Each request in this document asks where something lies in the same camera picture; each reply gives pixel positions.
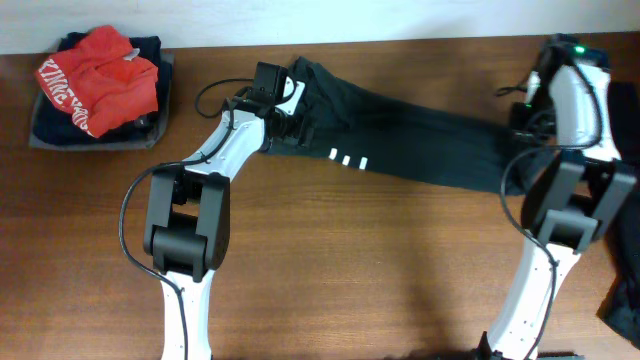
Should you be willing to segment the dark green t-shirt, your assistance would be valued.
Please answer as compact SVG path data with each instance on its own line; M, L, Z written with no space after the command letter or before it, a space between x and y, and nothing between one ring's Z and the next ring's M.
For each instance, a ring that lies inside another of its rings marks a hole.
M315 128L310 148L272 142L272 155L350 159L350 166L412 181L522 195L550 164L549 153L525 158L527 144L504 126L388 98L331 74L304 57L289 68L306 88L295 115Z

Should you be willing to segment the black garment white logo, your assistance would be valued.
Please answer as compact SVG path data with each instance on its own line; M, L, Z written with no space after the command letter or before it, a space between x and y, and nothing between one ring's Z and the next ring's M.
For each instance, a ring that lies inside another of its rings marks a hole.
M639 86L613 82L608 108L614 143L624 163L639 174ZM613 252L616 279L600 318L614 332L639 346L639 188L620 208L608 244Z

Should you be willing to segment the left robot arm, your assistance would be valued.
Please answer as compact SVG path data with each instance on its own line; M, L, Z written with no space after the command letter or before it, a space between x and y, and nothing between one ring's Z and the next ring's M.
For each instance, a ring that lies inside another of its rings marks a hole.
M224 101L207 140L184 160L152 170L143 248L163 291L162 360L211 358L211 288L229 246L231 182L254 153L292 128L304 90L286 68L258 63L248 88Z

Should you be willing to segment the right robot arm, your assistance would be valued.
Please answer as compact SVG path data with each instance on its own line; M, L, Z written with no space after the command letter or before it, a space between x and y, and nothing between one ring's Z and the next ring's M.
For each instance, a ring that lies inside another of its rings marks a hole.
M607 54L554 34L526 80L516 132L530 148L506 166L548 153L552 160L527 190L511 225L524 237L521 260L475 359L538 359L539 344L564 279L604 236L637 184L614 143L608 110Z

